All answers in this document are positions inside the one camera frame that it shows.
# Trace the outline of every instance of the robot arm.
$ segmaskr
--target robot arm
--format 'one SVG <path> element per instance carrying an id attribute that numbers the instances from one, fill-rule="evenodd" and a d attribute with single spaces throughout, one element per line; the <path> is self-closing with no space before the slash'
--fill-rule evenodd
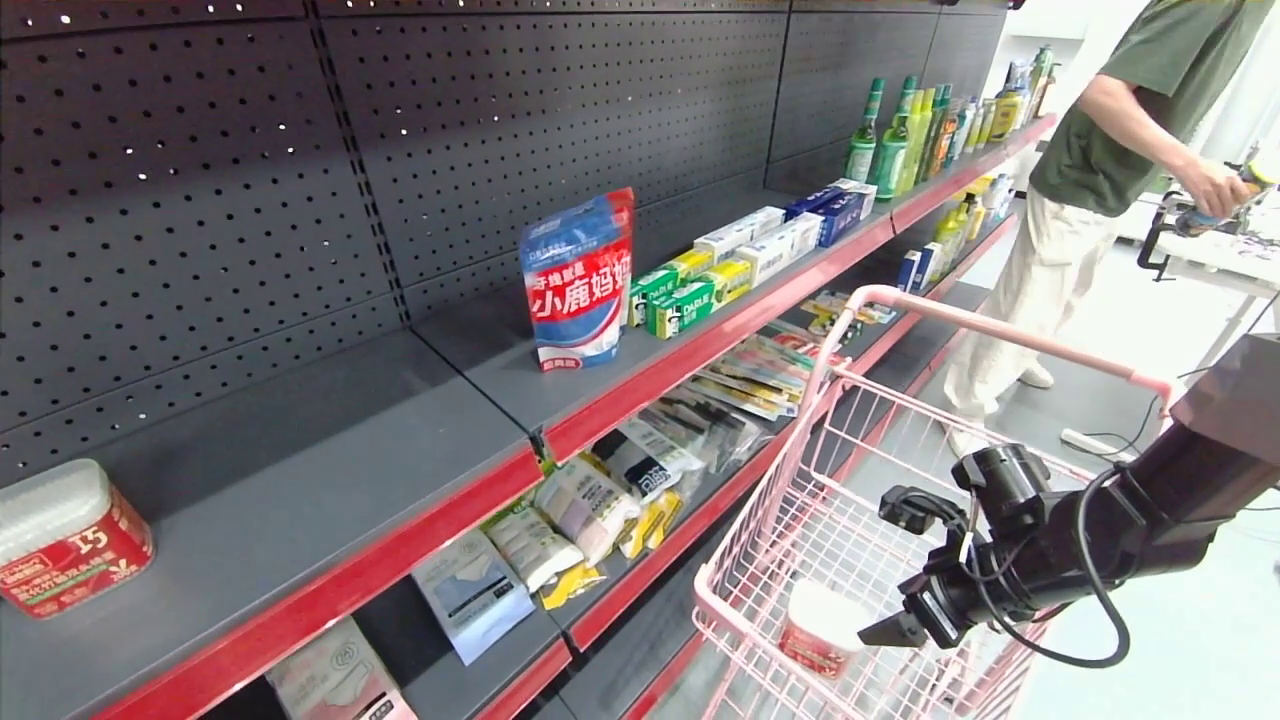
<path id="1" fill-rule="evenodd" d="M 1033 650 L 1083 667 L 1110 667 L 1128 652 L 1128 630 L 1107 591 L 1144 575 L 1199 564 L 1219 525 L 1280 483 L 1280 336 L 1244 336 L 1172 409 L 1172 425 L 1128 465 L 1084 489 L 1055 492 L 1044 464 L 1020 445 L 960 460 L 952 478 L 987 518 L 989 539 L 972 542 L 955 503 L 919 488 L 893 488 L 879 515 L 922 534 L 934 520 L 946 543 L 899 585 L 902 611 L 861 630 L 869 646 L 956 647 L 996 621 Z M 1094 594 L 1120 643 L 1102 660 L 1034 646 L 1006 618 Z"/>

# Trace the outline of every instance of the hand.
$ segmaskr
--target hand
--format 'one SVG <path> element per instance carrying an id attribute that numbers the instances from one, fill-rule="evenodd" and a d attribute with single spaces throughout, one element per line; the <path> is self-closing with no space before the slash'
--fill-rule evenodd
<path id="1" fill-rule="evenodd" d="M 1215 218 L 1230 218 L 1253 197 L 1235 170 L 1213 160 L 1193 155 L 1184 167 L 1171 170 L 1196 200 L 1196 209 Z"/>

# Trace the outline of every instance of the human arm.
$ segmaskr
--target human arm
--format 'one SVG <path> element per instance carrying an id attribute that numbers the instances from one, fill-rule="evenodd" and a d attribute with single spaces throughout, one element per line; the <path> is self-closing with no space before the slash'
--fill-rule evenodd
<path id="1" fill-rule="evenodd" d="M 1215 218 L 1228 218 L 1249 199 L 1249 190 L 1230 168 L 1197 155 L 1160 127 L 1138 102 L 1137 85 L 1100 73 L 1089 81 L 1078 105 L 1112 140 L 1162 165 Z"/>

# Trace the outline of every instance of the beige pants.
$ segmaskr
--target beige pants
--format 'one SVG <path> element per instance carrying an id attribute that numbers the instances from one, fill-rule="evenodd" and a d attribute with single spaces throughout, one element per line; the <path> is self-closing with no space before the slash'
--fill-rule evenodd
<path id="1" fill-rule="evenodd" d="M 1014 251 L 983 314 L 1032 333 L 1057 334 L 1093 287 L 1115 231 L 1115 218 L 1060 205 L 1028 188 Z M 952 411 L 974 421 L 995 413 L 1000 395 L 1034 361 L 1030 350 L 970 334 L 943 386 Z"/>

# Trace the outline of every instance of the white shoe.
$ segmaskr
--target white shoe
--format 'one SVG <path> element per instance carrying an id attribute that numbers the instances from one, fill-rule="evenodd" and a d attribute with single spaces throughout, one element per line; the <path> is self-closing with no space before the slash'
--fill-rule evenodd
<path id="1" fill-rule="evenodd" d="M 947 433 L 947 445 L 951 446 L 951 452 L 955 452 L 956 457 L 965 457 L 991 447 L 989 442 L 965 428 L 951 428 Z"/>
<path id="2" fill-rule="evenodd" d="M 1039 363 L 1032 363 L 1032 366 L 1027 368 L 1018 379 L 1023 384 L 1037 389 L 1048 389 L 1053 387 L 1053 375 L 1048 374 L 1044 365 L 1041 365 Z"/>

